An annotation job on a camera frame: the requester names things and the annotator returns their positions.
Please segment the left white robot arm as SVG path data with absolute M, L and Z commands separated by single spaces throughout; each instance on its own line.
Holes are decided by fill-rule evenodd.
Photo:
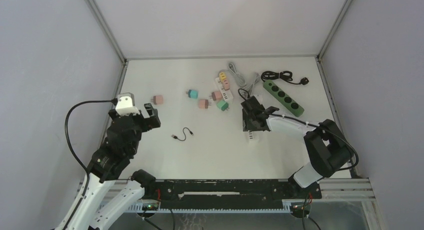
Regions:
M 124 190 L 105 207 L 98 209 L 108 191 L 115 185 L 122 171 L 137 154 L 142 134 L 159 128 L 158 110 L 150 103 L 144 104 L 148 117 L 134 105 L 123 107 L 117 99 L 109 111 L 111 125 L 98 150 L 94 152 L 80 191 L 58 230 L 106 230 L 128 207 L 142 197 L 149 199 L 156 193 L 156 178 L 145 170 L 137 170 Z

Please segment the white power strip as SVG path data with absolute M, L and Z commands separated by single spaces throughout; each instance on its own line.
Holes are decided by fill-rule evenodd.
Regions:
M 260 139 L 259 136 L 258 136 L 258 134 L 255 133 L 254 131 L 248 131 L 246 133 L 246 135 L 247 135 L 247 141 L 248 141 L 249 144 L 255 144 Z
M 218 90 L 220 91 L 220 93 L 222 95 L 222 99 L 224 101 L 226 101 L 227 103 L 229 103 L 229 104 L 232 103 L 233 102 L 233 99 L 234 99 L 232 92 L 230 90 L 225 90 L 224 89 L 224 86 L 221 83 L 219 77 L 216 77 L 214 79 L 214 81 L 215 81 L 216 87 L 218 88 Z

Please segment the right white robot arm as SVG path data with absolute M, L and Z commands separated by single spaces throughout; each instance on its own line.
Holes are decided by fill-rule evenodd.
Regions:
M 358 156 L 333 120 L 310 123 L 281 114 L 276 107 L 265 108 L 254 96 L 240 105 L 245 131 L 285 133 L 304 143 L 309 161 L 288 179 L 289 193 L 295 198 L 307 194 L 313 183 L 345 171 L 344 165 Z

